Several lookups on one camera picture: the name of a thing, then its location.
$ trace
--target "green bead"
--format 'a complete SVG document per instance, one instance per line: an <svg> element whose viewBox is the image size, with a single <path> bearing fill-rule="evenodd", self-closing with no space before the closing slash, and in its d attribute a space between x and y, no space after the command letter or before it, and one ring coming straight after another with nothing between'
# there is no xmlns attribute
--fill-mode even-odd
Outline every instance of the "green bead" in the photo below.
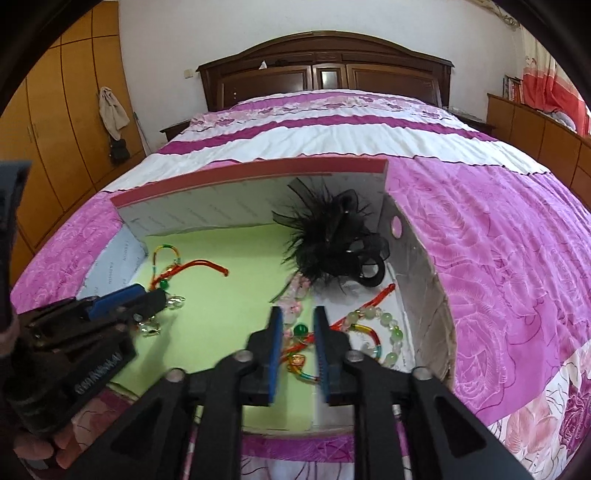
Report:
<svg viewBox="0 0 591 480"><path fill-rule="evenodd" d="M392 330L392 340L402 340L404 338L404 334L398 325L396 325Z"/></svg>
<svg viewBox="0 0 591 480"><path fill-rule="evenodd" d="M303 336L308 335L308 327L306 325L304 325L303 323L298 323L294 327L294 335L296 337L303 337Z"/></svg>
<svg viewBox="0 0 591 480"><path fill-rule="evenodd" d="M375 307L369 306L365 309L365 318L368 320L373 320L375 318Z"/></svg>
<svg viewBox="0 0 591 480"><path fill-rule="evenodd" d="M359 320L359 313L357 312L349 312L345 317L345 326L349 328L354 323L357 323Z"/></svg>
<svg viewBox="0 0 591 480"><path fill-rule="evenodd" d="M398 355L396 355L394 352L390 352L388 355L386 355L386 358L384 358L382 365L386 368L392 368L394 365L396 365L397 361Z"/></svg>
<svg viewBox="0 0 591 480"><path fill-rule="evenodd" d="M392 321L392 314L388 313L388 312L383 312L382 316L379 318L379 322L385 327L390 325L391 321Z"/></svg>

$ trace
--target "black hair accessory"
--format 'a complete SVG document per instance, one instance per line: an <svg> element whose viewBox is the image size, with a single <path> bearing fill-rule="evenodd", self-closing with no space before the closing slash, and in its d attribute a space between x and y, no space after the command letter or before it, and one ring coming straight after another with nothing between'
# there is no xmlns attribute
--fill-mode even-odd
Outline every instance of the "black hair accessory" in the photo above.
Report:
<svg viewBox="0 0 591 480"><path fill-rule="evenodd" d="M347 190L332 196L324 187L313 193L300 179L289 187L305 209L294 209L293 217L273 212L276 223L297 231L285 261L294 260L313 284L348 277L365 287L380 285L386 273L384 261L389 257L388 242L365 226L367 208L360 207L357 192ZM367 277L364 267L377 267L377 272Z"/></svg>

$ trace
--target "wooden wardrobe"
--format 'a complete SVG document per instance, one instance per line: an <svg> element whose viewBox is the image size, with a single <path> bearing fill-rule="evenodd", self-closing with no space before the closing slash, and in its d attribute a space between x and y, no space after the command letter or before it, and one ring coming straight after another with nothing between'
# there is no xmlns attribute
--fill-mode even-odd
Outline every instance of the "wooden wardrobe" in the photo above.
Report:
<svg viewBox="0 0 591 480"><path fill-rule="evenodd" d="M488 94L492 135L548 167L591 209L591 138L583 138L532 108Z"/></svg>
<svg viewBox="0 0 591 480"><path fill-rule="evenodd" d="M131 158L115 167L98 92L113 90L129 116ZM145 157L119 43L119 2L102 2L42 56L0 117L0 159L32 160L17 212L14 283L34 254L85 201Z"/></svg>

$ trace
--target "wardrobe door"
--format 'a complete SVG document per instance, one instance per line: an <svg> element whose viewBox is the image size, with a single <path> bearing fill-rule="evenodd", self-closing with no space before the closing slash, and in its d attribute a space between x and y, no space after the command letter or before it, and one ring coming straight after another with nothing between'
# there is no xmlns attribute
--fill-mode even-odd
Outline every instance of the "wardrobe door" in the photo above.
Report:
<svg viewBox="0 0 591 480"><path fill-rule="evenodd" d="M544 127L544 117L533 110L516 106L509 143L537 160L544 139Z"/></svg>
<svg viewBox="0 0 591 480"><path fill-rule="evenodd" d="M93 38L95 52L96 80L99 88L109 87L129 117L129 124L121 129L121 137L127 143L127 150L133 157L142 150L138 128L135 125L131 100L127 91L123 61L121 59L121 45L118 36Z"/></svg>
<svg viewBox="0 0 591 480"><path fill-rule="evenodd" d="M119 35L119 2L101 2L92 9L92 36Z"/></svg>
<svg viewBox="0 0 591 480"><path fill-rule="evenodd" d="M33 259L33 253L22 238L20 231L17 231L17 237L12 247L12 255L10 257L10 285L14 285L18 277L25 270L27 265Z"/></svg>
<svg viewBox="0 0 591 480"><path fill-rule="evenodd" d="M47 175L64 210L92 188L66 105L61 47L49 49L27 77L33 132Z"/></svg>
<svg viewBox="0 0 591 480"><path fill-rule="evenodd" d="M113 165L109 134L99 115L92 40L62 45L61 71L74 134L90 178L96 183L113 170Z"/></svg>
<svg viewBox="0 0 591 480"><path fill-rule="evenodd" d="M17 218L25 238L34 247L59 220L64 210L51 188L37 151L29 119L26 81L0 116L0 159L33 162Z"/></svg>
<svg viewBox="0 0 591 480"><path fill-rule="evenodd" d="M84 40L92 36L92 12L82 16L74 25L68 28L61 36L61 44Z"/></svg>
<svg viewBox="0 0 591 480"><path fill-rule="evenodd" d="M109 183L112 181L117 180L121 175L126 173L127 171L131 170L132 168L136 167L142 160L145 158L145 154L143 151L136 153L133 157L129 160L126 160L125 163L117 166L117 168L113 169L108 175L100 180L100 182L95 183L96 191L99 192L104 189Z"/></svg>

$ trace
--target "book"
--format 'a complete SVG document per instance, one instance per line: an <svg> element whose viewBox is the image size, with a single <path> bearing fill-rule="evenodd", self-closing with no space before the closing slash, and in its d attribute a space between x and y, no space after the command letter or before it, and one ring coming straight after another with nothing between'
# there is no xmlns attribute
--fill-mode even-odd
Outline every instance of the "book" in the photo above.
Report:
<svg viewBox="0 0 591 480"><path fill-rule="evenodd" d="M511 102L523 103L523 85L521 79L508 75L503 77L503 98Z"/></svg>

